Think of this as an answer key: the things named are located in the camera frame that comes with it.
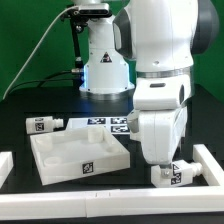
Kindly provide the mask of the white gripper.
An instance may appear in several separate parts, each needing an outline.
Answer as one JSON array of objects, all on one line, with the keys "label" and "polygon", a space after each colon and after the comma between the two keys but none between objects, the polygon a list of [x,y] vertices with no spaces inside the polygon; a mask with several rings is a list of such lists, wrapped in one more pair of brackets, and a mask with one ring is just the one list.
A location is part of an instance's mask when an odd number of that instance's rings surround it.
[{"label": "white gripper", "polygon": [[161,176],[171,177],[172,159],[185,136],[187,108],[164,111],[132,110],[127,116],[130,138],[141,143],[148,164],[159,164]]}]

